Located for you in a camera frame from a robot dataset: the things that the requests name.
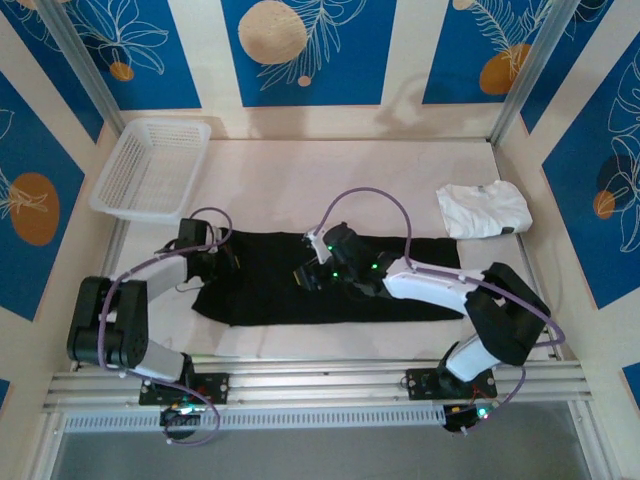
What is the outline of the black floral print t-shirt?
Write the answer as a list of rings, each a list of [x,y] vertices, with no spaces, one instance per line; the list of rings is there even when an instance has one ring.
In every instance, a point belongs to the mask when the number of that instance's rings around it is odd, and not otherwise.
[[[368,297],[353,286],[332,284],[307,291],[294,270],[313,258],[300,233],[235,231],[225,243],[239,261],[229,282],[203,286],[192,310],[229,326],[432,322],[462,315],[414,300]]]

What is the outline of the white folded t-shirt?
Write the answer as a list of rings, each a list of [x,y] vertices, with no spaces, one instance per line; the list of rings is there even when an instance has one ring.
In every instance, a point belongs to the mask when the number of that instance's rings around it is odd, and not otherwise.
[[[510,182],[448,184],[436,191],[446,232],[456,240],[526,232],[533,224],[527,201]]]

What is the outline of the white plastic mesh basket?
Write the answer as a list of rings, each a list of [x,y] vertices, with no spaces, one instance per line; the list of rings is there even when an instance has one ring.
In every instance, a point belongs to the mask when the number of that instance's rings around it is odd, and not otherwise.
[[[132,222],[176,225],[206,158],[211,127],[141,117],[127,124],[94,185],[89,206]]]

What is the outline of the aluminium rail frame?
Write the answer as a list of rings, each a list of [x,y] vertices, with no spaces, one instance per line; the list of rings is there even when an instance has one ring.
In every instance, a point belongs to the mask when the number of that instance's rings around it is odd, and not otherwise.
[[[195,358],[199,373],[226,373],[231,408],[303,408],[406,405],[401,380],[409,369],[433,367],[420,360],[287,361]],[[590,401],[593,398],[577,361],[532,361],[526,369],[494,371],[498,397],[524,383],[517,402]],[[121,411],[135,409],[141,382],[94,366],[53,375],[45,396],[46,412]]]

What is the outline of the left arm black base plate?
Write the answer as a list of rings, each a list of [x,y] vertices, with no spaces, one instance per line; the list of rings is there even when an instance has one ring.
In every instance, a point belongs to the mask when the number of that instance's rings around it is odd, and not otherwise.
[[[227,403],[230,390],[229,379],[230,375],[227,373],[193,373],[187,378],[182,378],[180,382],[214,405],[223,405]],[[178,404],[204,404],[199,397],[192,393],[150,381],[143,382],[138,403],[141,406],[165,407]]]

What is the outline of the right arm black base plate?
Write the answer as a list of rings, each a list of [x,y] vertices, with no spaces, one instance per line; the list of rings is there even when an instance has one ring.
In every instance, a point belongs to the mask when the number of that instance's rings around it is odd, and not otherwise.
[[[405,378],[410,400],[494,399],[498,394],[490,369],[468,382],[440,368],[408,369]]]

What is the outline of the aluminium frame post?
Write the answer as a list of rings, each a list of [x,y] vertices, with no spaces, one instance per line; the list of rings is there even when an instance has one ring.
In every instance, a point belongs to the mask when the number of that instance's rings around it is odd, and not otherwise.
[[[551,54],[570,23],[580,0],[553,0],[529,54],[518,73],[490,132],[488,142],[497,148],[528,100]]]
[[[93,105],[112,133],[119,138],[126,122],[65,9],[57,0],[34,0],[34,4]]]

